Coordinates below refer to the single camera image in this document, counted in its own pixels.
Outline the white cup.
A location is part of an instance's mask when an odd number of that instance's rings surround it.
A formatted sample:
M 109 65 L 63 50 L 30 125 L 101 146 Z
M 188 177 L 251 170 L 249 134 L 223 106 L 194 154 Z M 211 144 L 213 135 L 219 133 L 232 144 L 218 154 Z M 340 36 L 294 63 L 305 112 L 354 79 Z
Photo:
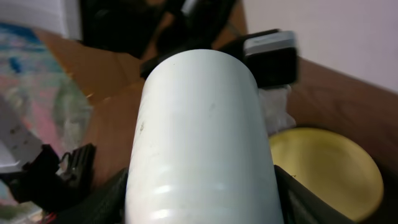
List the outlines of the white cup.
M 257 84 L 236 58 L 190 50 L 142 92 L 126 223 L 284 221 Z

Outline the white tissue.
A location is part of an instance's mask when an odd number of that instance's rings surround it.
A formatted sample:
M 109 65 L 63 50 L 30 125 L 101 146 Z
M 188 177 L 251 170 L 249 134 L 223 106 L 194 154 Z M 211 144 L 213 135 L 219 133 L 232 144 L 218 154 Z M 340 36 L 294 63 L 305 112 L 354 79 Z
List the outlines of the white tissue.
M 287 100 L 290 91 L 290 85 L 272 89 L 258 89 L 262 116 L 268 135 L 296 126 L 295 120 L 287 112 Z

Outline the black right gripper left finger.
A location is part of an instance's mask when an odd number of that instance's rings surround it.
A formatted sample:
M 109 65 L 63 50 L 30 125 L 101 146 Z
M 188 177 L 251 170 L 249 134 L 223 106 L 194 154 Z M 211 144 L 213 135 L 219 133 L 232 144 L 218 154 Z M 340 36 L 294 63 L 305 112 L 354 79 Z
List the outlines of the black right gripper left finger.
M 78 205 L 57 213 L 53 224 L 118 223 L 124 206 L 128 169 L 120 170 Z

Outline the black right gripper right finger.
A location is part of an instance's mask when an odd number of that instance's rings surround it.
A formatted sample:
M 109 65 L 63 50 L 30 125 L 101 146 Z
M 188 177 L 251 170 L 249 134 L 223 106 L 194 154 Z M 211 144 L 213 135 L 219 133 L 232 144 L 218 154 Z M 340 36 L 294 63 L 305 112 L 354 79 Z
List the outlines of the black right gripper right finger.
M 281 167 L 274 165 L 284 223 L 354 224 L 304 187 Z

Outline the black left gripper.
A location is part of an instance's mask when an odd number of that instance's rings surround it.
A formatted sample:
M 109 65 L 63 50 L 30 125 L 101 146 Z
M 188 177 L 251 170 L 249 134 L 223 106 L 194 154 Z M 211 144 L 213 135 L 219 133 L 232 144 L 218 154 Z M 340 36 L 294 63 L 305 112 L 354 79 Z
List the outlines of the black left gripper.
M 142 58 L 153 36 L 157 56 L 144 62 L 147 78 L 168 57 L 210 49 L 223 30 L 236 0 L 81 0 L 82 44 Z

